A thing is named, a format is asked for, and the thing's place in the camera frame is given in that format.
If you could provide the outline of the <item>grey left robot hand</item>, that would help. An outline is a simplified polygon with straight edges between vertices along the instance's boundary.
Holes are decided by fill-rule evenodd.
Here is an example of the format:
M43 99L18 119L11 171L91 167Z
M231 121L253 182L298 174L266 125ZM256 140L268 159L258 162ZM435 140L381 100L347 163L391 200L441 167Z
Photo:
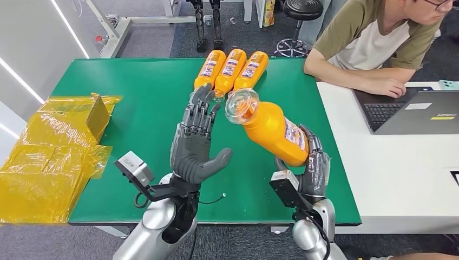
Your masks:
M224 169L233 155L230 148L223 148L215 158L209 156L212 129L220 109L219 103L209 107L214 97L209 83L196 89L190 94L182 121L176 126L170 165L176 176L191 184L201 184Z

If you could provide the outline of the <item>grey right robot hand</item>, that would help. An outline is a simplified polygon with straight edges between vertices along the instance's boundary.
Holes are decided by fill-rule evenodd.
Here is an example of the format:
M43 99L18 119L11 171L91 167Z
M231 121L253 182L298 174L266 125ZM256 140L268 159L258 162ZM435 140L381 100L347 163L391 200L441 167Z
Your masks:
M323 150L317 135L302 124L299 128L306 135L309 145L309 154L300 164L305 167L304 173L293 174L285 162L276 157L277 171L272 174L269 184L286 207L304 210L312 210L321 204L331 207L333 203L326 198L330 157Z

